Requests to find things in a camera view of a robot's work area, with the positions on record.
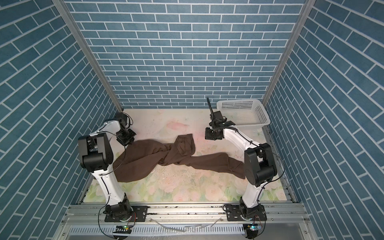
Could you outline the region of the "brown trousers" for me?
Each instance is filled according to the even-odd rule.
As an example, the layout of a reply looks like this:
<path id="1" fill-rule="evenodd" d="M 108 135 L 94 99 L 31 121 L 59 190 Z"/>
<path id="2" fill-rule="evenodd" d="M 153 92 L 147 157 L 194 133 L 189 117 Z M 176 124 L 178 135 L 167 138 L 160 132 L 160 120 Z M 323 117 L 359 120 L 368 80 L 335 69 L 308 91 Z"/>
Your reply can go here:
<path id="1" fill-rule="evenodd" d="M 128 145 L 114 162 L 118 182 L 129 183 L 147 177 L 157 166 L 185 165 L 198 170 L 229 173 L 245 179 L 244 163 L 227 153 L 194 156 L 196 146 L 193 135 L 179 135 L 174 143 L 163 144 L 155 140 L 140 140 Z"/>

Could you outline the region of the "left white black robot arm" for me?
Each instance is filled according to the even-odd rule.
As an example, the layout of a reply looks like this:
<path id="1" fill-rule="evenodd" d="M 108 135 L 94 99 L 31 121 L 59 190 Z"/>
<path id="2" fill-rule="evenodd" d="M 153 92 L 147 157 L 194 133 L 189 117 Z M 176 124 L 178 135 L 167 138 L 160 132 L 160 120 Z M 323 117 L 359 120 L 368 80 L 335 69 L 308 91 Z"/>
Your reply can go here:
<path id="1" fill-rule="evenodd" d="M 103 122 L 95 132 L 78 138 L 80 166 L 91 173 L 98 181 L 106 198 L 104 214 L 106 222 L 128 222 L 134 210 L 127 195 L 121 189 L 113 166 L 114 155 L 111 140 L 127 148 L 134 142 L 136 133 L 130 129 L 132 118 L 123 112 L 116 113 L 113 119 Z"/>

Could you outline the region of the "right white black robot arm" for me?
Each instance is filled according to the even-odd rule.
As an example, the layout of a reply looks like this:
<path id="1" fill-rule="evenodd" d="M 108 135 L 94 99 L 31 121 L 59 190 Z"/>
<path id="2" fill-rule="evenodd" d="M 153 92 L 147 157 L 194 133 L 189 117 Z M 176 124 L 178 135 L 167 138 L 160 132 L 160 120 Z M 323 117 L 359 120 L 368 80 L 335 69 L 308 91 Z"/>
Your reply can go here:
<path id="1" fill-rule="evenodd" d="M 248 180 L 245 193 L 240 199 L 239 211 L 245 220 L 267 219 L 260 196 L 265 186 L 278 174 L 275 157 L 269 144 L 260 144 L 244 135 L 231 121 L 212 119 L 205 130 L 207 140 L 226 139 L 244 151 L 244 172 Z"/>

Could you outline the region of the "white plastic perforated basket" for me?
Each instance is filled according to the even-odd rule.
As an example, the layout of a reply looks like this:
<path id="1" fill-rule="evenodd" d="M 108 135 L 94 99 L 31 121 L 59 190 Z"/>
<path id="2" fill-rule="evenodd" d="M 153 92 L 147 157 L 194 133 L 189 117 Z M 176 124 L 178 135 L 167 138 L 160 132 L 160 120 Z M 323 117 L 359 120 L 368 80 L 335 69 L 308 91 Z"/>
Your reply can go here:
<path id="1" fill-rule="evenodd" d="M 265 107 L 256 99 L 218 101 L 217 110 L 238 128 L 262 128 L 271 123 Z"/>

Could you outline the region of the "left green circuit board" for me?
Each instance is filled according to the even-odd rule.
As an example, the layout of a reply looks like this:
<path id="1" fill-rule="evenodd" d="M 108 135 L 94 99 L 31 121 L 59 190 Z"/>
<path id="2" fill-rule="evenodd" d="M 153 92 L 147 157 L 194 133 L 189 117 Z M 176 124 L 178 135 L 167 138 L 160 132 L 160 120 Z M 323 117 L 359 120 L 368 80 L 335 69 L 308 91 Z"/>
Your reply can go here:
<path id="1" fill-rule="evenodd" d="M 132 232 L 132 226 L 116 226 L 115 231 L 113 232 L 114 235 L 117 234 L 131 234 Z"/>

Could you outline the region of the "green circuit board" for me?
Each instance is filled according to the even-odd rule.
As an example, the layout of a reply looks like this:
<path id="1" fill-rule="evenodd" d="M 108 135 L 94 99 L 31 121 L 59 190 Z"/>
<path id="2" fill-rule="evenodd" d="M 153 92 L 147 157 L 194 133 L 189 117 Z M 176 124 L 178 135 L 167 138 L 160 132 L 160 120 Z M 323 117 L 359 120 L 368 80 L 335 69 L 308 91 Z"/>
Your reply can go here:
<path id="1" fill-rule="evenodd" d="M 113 232 L 114 235 L 117 234 L 131 234 L 132 232 L 132 226 L 116 226 L 115 231 Z"/>
<path id="2" fill-rule="evenodd" d="M 243 224 L 244 230 L 247 234 L 257 235 L 262 227 L 258 224 Z"/>

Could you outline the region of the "right green circuit board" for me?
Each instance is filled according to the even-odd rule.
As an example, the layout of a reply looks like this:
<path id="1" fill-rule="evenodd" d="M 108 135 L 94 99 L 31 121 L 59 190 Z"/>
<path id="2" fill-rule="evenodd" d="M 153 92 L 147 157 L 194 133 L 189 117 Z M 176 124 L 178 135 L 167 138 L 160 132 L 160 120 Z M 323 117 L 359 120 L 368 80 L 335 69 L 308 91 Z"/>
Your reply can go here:
<path id="1" fill-rule="evenodd" d="M 244 230 L 247 234 L 257 235 L 262 227 L 258 224 L 243 224 Z"/>

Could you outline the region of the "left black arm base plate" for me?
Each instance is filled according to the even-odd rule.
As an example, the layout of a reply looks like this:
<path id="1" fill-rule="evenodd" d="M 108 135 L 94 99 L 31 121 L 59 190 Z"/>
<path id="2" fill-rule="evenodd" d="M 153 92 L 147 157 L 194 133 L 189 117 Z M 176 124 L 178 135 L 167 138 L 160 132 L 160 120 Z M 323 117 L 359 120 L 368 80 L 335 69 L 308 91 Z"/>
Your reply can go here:
<path id="1" fill-rule="evenodd" d="M 122 206 L 107 206 L 103 213 L 106 215 L 105 222 L 145 222 L 148 206 L 133 206 L 126 209 Z"/>

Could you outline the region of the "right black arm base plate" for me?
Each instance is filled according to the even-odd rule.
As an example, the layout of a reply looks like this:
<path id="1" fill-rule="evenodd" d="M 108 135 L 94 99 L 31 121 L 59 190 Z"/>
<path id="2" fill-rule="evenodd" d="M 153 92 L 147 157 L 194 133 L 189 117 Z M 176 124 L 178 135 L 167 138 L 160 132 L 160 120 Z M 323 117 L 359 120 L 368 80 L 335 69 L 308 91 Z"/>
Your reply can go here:
<path id="1" fill-rule="evenodd" d="M 258 205 L 253 208 L 247 208 L 245 205 L 225 204 L 222 206 L 226 213 L 227 221 L 266 221 L 267 215 L 263 205 Z"/>

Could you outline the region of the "aluminium front mounting rail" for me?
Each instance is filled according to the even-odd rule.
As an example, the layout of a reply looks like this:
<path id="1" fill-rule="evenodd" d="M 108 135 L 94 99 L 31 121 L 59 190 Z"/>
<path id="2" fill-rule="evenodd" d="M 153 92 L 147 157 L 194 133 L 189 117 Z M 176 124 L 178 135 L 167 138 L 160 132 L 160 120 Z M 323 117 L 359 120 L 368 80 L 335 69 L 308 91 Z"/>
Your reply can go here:
<path id="1" fill-rule="evenodd" d="M 219 220 L 226 223 L 227 217 L 223 203 L 144 203 L 148 207 L 146 213 L 136 212 L 136 223 L 139 225 L 160 223 L 166 224 L 205 224 Z M 310 218 L 303 204 L 291 202 L 263 203 L 267 220 L 266 223 L 309 223 Z M 71 205 L 63 222 L 80 225 L 106 225 L 105 215 L 100 212 L 102 205 L 84 204 Z"/>

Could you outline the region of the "left aluminium corner post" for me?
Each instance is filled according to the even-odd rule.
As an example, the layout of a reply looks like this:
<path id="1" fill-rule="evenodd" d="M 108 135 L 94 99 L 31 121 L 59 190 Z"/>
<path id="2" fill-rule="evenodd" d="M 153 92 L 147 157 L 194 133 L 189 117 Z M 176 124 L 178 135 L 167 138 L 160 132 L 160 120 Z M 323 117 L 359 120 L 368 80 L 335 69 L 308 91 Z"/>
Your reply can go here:
<path id="1" fill-rule="evenodd" d="M 116 109 L 119 112 L 122 112 L 124 108 L 122 107 L 120 101 L 118 100 L 117 95 L 113 91 L 110 83 L 108 82 L 103 70 L 101 69 L 99 63 L 97 62 L 92 50 L 90 49 L 86 39 L 84 38 L 80 28 L 78 27 L 74 17 L 70 13 L 65 1 L 62 0 L 52 0 L 53 4 L 55 5 L 56 9 L 58 10 L 60 16 L 63 18 L 64 22 L 68 26 L 70 32 L 72 33 L 73 37 L 75 38 L 76 42 L 78 43 L 79 47 L 81 48 L 82 52 L 84 53 L 85 57 L 87 58 L 90 66 L 98 76 L 100 82 L 102 83 L 103 87 L 105 88 L 107 94 L 109 95 L 110 99 L 114 103 Z"/>

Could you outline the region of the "aluminium corner post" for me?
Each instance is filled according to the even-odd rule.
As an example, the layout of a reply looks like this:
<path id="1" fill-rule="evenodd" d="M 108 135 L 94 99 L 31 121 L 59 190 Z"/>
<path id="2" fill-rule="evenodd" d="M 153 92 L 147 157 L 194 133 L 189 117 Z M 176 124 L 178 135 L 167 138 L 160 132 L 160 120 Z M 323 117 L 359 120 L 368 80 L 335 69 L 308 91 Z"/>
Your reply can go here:
<path id="1" fill-rule="evenodd" d="M 287 61 L 288 61 L 288 58 L 289 58 L 289 56 L 290 56 L 290 54 L 291 54 L 291 52 L 295 46 L 295 43 L 297 42 L 297 40 L 299 38 L 299 35 L 300 35 L 300 33 L 304 27 L 304 24 L 305 24 L 307 18 L 309 17 L 309 14 L 310 14 L 315 2 L 316 2 L 316 0 L 307 0 L 307 1 L 305 1 L 305 4 L 303 5 L 303 8 L 302 8 L 302 10 L 299 14 L 299 17 L 298 17 L 298 21 L 292 30 L 290 38 L 287 41 L 287 45 L 285 47 L 285 50 L 281 56 L 281 59 L 279 60 L 279 64 L 276 67 L 274 75 L 271 78 L 270 84 L 267 87 L 266 93 L 263 97 L 262 104 L 264 105 L 264 107 L 266 107 L 268 104 L 268 101 L 269 101 L 278 81 L 279 81 L 279 78 L 283 72 L 283 69 L 284 69 Z"/>
<path id="2" fill-rule="evenodd" d="M 122 107 L 120 101 L 118 100 L 117 95 L 113 91 L 110 83 L 108 82 L 103 70 L 101 69 L 99 63 L 97 62 L 92 50 L 90 49 L 86 39 L 84 38 L 80 28 L 78 27 L 74 17 L 70 13 L 65 1 L 62 0 L 52 0 L 53 4 L 55 5 L 56 9 L 58 10 L 60 16 L 63 18 L 64 22 L 68 26 L 70 32 L 72 33 L 73 37 L 75 38 L 76 42 L 78 43 L 79 47 L 81 48 L 82 52 L 84 53 L 85 57 L 87 58 L 90 66 L 98 76 L 100 82 L 102 83 L 103 87 L 105 88 L 107 94 L 109 95 L 110 99 L 114 103 L 116 109 L 119 112 L 122 112 L 124 108 Z"/>

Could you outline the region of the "right aluminium corner post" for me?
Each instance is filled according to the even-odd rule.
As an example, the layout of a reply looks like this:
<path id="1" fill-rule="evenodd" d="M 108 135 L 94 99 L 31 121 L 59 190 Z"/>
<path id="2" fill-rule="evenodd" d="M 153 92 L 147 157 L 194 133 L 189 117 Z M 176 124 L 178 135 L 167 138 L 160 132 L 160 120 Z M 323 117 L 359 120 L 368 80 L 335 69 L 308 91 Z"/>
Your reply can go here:
<path id="1" fill-rule="evenodd" d="M 283 72 L 283 69 L 284 69 L 287 61 L 288 61 L 288 58 L 289 58 L 289 56 L 290 56 L 290 54 L 291 54 L 291 52 L 295 46 L 295 43 L 297 42 L 297 40 L 299 38 L 299 35 L 300 35 L 300 33 L 304 27 L 304 24 L 305 24 L 307 18 L 309 17 L 309 14 L 310 14 L 315 2 L 316 2 L 316 0 L 307 0 L 307 1 L 305 1 L 305 4 L 303 5 L 303 8 L 302 8 L 302 10 L 299 14 L 299 17 L 298 17 L 298 21 L 292 30 L 290 38 L 287 41 L 287 45 L 285 47 L 285 50 L 281 56 L 281 59 L 279 60 L 279 64 L 276 67 L 274 75 L 271 78 L 270 84 L 267 87 L 266 93 L 263 97 L 262 104 L 264 105 L 264 107 L 266 107 L 268 104 L 268 101 L 269 101 L 278 81 L 279 81 L 279 78 Z"/>

